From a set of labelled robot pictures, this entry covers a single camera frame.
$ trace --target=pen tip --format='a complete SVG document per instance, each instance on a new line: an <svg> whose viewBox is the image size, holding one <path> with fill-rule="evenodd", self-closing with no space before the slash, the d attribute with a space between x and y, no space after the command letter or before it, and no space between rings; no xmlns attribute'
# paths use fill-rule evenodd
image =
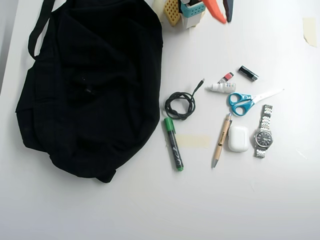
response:
<svg viewBox="0 0 320 240"><path fill-rule="evenodd" d="M212 167L215 168L218 163L218 159L213 159Z"/></svg>

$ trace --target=wooden pen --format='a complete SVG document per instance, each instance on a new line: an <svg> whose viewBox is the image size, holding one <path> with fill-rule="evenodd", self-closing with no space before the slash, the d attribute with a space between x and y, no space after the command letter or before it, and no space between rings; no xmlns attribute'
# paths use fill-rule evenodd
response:
<svg viewBox="0 0 320 240"><path fill-rule="evenodd" d="M228 116L225 118L225 121L224 121L224 124L223 124L223 127L222 127L222 131L221 131L221 135L220 135L220 138L219 138L219 142L218 142L218 146L216 146L216 149L215 149L215 153L214 153L214 157L213 157L213 162L212 162L212 167L215 168L218 161L219 161L219 158L220 158L220 154L221 154L221 151L222 151L222 147L224 145L224 142L225 142L225 139L226 139L226 136L227 136L227 132L230 128L230 125L231 125L231 113L228 114Z"/></svg>

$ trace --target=bag strap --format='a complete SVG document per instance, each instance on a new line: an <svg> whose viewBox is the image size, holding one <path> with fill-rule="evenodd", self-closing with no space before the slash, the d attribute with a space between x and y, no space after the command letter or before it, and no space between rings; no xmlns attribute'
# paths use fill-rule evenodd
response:
<svg viewBox="0 0 320 240"><path fill-rule="evenodd" d="M35 48L38 38L50 18L52 9L54 8L54 4L55 0L43 0L38 21L36 22L35 27L29 36L28 51L33 59L36 59Z"/></svg>

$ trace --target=green marker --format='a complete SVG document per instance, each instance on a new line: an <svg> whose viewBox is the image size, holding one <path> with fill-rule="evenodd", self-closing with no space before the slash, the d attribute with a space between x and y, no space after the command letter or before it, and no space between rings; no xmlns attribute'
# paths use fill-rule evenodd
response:
<svg viewBox="0 0 320 240"><path fill-rule="evenodd" d="M175 130L174 122L170 117L166 117L164 119L164 122L165 122L166 131L168 132L169 139L170 139L170 145L172 149L175 167L178 171L181 172L184 169L184 164L182 163L179 148L177 145L177 140L175 137L176 130Z"/></svg>

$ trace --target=small bottle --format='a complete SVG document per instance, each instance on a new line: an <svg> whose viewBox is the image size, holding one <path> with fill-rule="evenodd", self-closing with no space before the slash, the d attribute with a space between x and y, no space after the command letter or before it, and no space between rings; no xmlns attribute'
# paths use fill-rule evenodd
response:
<svg viewBox="0 0 320 240"><path fill-rule="evenodd" d="M213 92L229 94L236 91L236 84L233 82L216 83L208 86L207 89Z"/></svg>

